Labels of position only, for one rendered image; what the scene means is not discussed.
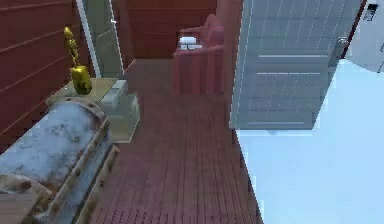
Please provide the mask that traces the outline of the gold statuette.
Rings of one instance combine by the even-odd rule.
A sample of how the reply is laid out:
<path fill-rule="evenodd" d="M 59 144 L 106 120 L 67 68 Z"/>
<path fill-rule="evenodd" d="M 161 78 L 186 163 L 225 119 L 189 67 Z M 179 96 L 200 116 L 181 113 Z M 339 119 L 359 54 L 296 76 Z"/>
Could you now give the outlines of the gold statuette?
<path fill-rule="evenodd" d="M 88 68 L 80 63 L 78 46 L 71 29 L 69 27 L 65 27 L 63 33 L 65 46 L 72 58 L 70 76 L 72 78 L 75 91 L 79 95 L 88 95 L 92 90 L 92 83 Z"/>

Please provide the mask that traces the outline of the white open book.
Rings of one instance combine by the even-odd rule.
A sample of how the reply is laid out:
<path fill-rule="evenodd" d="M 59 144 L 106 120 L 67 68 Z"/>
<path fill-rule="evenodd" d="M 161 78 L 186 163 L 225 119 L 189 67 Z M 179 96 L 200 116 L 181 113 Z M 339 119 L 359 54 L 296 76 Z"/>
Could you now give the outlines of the white open book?
<path fill-rule="evenodd" d="M 202 45 L 197 43 L 197 39 L 192 36 L 183 36 L 179 38 L 179 47 L 181 50 L 201 49 Z"/>

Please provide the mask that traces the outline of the grey blue wooden chest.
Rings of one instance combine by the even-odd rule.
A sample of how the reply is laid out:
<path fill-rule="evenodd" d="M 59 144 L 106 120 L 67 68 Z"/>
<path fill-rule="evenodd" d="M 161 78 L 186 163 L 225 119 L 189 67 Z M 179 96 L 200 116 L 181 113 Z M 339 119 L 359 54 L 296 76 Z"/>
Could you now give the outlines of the grey blue wooden chest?
<path fill-rule="evenodd" d="M 91 224 L 118 153 L 99 106 L 56 102 L 0 154 L 0 224 Z"/>

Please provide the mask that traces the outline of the white panelled room door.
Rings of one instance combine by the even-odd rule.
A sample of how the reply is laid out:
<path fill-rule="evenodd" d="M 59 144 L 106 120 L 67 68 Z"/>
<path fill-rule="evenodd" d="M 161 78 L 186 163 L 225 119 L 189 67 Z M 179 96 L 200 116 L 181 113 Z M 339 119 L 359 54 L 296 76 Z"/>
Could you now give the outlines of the white panelled room door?
<path fill-rule="evenodd" d="M 229 126 L 310 130 L 363 0 L 244 0 Z"/>

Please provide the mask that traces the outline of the tall pale green mirror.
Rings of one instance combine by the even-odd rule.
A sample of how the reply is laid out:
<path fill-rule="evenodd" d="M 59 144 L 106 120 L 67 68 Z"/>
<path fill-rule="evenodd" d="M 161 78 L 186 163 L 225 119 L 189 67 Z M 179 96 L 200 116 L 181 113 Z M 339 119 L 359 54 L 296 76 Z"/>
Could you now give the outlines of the tall pale green mirror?
<path fill-rule="evenodd" d="M 97 78 L 118 78 L 123 62 L 112 0 L 76 0 Z"/>

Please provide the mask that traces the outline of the pale green side table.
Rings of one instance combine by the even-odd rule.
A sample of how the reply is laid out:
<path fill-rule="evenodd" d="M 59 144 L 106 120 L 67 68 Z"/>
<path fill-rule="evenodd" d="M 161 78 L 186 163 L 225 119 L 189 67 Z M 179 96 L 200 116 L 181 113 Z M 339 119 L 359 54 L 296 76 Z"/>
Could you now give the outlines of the pale green side table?
<path fill-rule="evenodd" d="M 117 78 L 92 78 L 92 90 L 79 95 L 70 81 L 47 100 L 48 106 L 65 97 L 83 97 L 101 107 L 110 120 L 114 143 L 130 143 L 140 120 L 140 108 L 136 93 L 128 93 L 128 82 Z"/>

